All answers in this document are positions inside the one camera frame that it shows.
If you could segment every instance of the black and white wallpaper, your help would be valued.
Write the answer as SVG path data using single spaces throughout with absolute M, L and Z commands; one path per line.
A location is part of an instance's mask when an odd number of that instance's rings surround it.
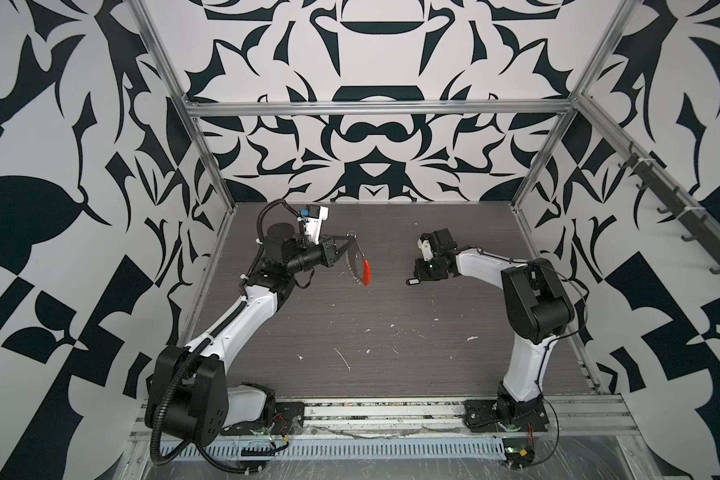
M 224 214 L 121 0 L 0 2 L 0 478 L 112 473 Z
M 617 2 L 148 0 L 190 101 L 566 98 Z M 553 114 L 204 118 L 235 200 L 511 200 Z
M 646 0 L 592 92 L 720 222 L 720 0 Z M 665 474 L 718 479 L 720 275 L 622 161 L 579 115 L 523 212 Z
M 554 114 L 204 118 L 232 197 L 511 200 Z

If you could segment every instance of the white scrap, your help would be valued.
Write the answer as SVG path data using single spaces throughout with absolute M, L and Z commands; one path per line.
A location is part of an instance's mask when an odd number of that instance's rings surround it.
M 348 364 L 347 361 L 345 360 L 344 355 L 342 355 L 342 353 L 341 353 L 340 351 L 338 351 L 338 350 L 336 349 L 336 347 L 333 347 L 333 349 L 336 350 L 336 353 L 338 354 L 338 356 L 340 356 L 340 357 L 342 358 L 342 360 L 344 360 L 344 365 L 347 366 L 347 370 L 349 370 L 349 371 L 351 372 L 352 369 L 349 368 L 349 364 Z

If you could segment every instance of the wooden table surface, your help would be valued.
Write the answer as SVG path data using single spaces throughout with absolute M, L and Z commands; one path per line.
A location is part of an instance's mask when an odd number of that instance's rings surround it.
M 195 334 L 238 298 L 240 274 L 256 253 L 256 217 L 262 207 L 239 204 Z M 508 368 L 514 339 L 501 290 L 463 276 L 417 286 L 407 286 L 405 280 L 420 256 L 419 236 L 446 227 L 459 245 L 528 258 L 509 206 L 332 204 L 329 208 L 322 232 L 357 232 L 371 264 L 371 285 L 355 283 L 343 260 L 331 269 L 317 267 L 310 287 L 294 289 L 280 311 L 243 347 L 230 369 L 228 385 L 256 382 L 275 389 L 278 397 L 494 395 Z M 279 221 L 295 224 L 293 216 L 278 206 L 268 213 L 264 231 Z M 306 274 L 298 274 L 297 279 L 304 283 Z M 567 340 L 555 346 L 544 390 L 589 392 Z

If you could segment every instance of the red object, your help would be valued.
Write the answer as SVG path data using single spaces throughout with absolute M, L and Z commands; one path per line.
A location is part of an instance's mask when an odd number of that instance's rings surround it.
M 371 284 L 371 264 L 367 260 L 362 262 L 362 284 L 365 286 Z

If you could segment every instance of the robotic arm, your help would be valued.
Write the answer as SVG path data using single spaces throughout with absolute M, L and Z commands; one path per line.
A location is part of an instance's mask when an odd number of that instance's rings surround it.
M 277 205 L 294 214 L 298 234 L 293 225 L 285 223 L 271 225 L 263 234 L 264 217 Z M 293 288 L 309 286 L 316 266 L 331 267 L 346 255 L 355 278 L 365 285 L 370 283 L 370 267 L 354 234 L 321 235 L 322 222 L 327 218 L 325 206 L 309 205 L 296 211 L 282 199 L 265 206 L 256 222 L 259 251 L 247 274 L 241 275 L 240 297 L 218 321 L 186 346 L 167 346 L 157 357 L 144 417 L 146 426 L 153 429 L 150 456 L 155 464 L 170 462 L 191 443 L 204 454 L 204 447 L 222 428 L 254 421 L 263 415 L 271 391 L 251 384 L 228 391 L 226 373 L 253 333 L 275 315 Z M 362 279 L 355 265 L 357 258 L 362 258 Z M 296 281 L 298 272 L 310 272 L 305 285 Z M 182 439 L 167 456 L 160 452 L 162 433 Z M 244 473 L 221 466 L 211 458 L 206 460 L 228 472 Z
M 473 276 L 504 290 L 514 347 L 509 370 L 499 384 L 494 420 L 503 428 L 518 429 L 520 419 L 541 408 L 542 381 L 550 352 L 574 318 L 574 307 L 551 263 L 513 260 L 488 254 L 480 248 L 459 247 L 448 229 L 423 234 L 418 241 L 422 258 L 416 260 L 409 285 Z M 467 427 L 480 428 L 492 421 L 486 415 L 465 417 Z

